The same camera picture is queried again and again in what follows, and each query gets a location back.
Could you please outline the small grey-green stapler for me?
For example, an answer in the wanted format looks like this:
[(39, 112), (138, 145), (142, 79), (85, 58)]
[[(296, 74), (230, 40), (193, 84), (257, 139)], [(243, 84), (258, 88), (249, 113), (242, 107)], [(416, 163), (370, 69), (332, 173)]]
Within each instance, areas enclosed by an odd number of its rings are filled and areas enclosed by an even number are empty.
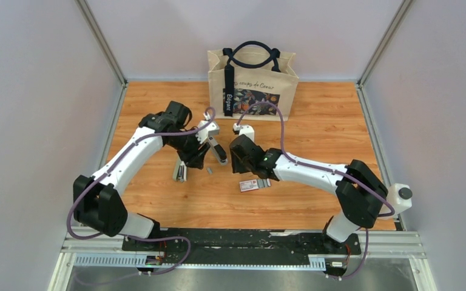
[(186, 164), (180, 160), (179, 158), (177, 159), (174, 167), (174, 171), (172, 174), (172, 179), (176, 182), (186, 182), (187, 181), (187, 166)]

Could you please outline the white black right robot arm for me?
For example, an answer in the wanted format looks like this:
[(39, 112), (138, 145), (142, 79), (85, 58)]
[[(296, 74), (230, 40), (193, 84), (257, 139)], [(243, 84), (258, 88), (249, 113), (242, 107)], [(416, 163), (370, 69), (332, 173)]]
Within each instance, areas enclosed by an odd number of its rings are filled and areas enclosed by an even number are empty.
[(261, 179), (291, 181), (333, 194), (341, 211), (324, 227), (323, 248), (339, 253), (347, 238), (359, 228), (370, 229), (378, 218), (392, 217), (388, 190), (359, 160), (350, 164), (325, 164), (303, 159), (282, 149), (263, 150), (246, 135), (237, 136), (229, 146), (234, 173), (251, 172)]

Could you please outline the grey and black stapler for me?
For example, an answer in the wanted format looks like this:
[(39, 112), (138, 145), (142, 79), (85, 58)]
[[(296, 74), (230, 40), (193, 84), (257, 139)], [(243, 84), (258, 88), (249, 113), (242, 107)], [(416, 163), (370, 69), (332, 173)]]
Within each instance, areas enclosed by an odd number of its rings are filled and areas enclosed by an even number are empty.
[(208, 138), (208, 143), (210, 144), (212, 153), (216, 157), (219, 164), (225, 166), (228, 163), (228, 156), (225, 149), (212, 136)]

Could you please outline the red white staple box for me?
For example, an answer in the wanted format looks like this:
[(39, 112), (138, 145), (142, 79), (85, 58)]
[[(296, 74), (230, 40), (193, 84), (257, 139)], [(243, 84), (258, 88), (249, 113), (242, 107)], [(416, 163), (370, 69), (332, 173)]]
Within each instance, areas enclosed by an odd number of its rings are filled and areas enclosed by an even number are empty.
[(269, 179), (252, 179), (239, 182), (239, 186), (241, 192), (248, 192), (270, 187), (271, 182)]

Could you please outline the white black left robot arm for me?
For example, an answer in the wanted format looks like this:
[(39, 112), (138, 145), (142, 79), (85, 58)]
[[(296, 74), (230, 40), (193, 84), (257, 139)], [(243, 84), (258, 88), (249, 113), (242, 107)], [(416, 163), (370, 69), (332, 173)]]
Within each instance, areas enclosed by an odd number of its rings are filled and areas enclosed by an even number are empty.
[(83, 239), (72, 229), (72, 221), (77, 221), (96, 230), (93, 238), (123, 235), (137, 239), (148, 252), (159, 248), (161, 235), (154, 230), (156, 221), (128, 211), (121, 195), (142, 166), (166, 145), (177, 151), (185, 166), (202, 169), (210, 148), (206, 140), (219, 131), (213, 107), (203, 116), (197, 127), (187, 130), (192, 119), (190, 108), (171, 101), (164, 111), (143, 117), (128, 143), (106, 165), (74, 181), (73, 206), (66, 220), (69, 234)]

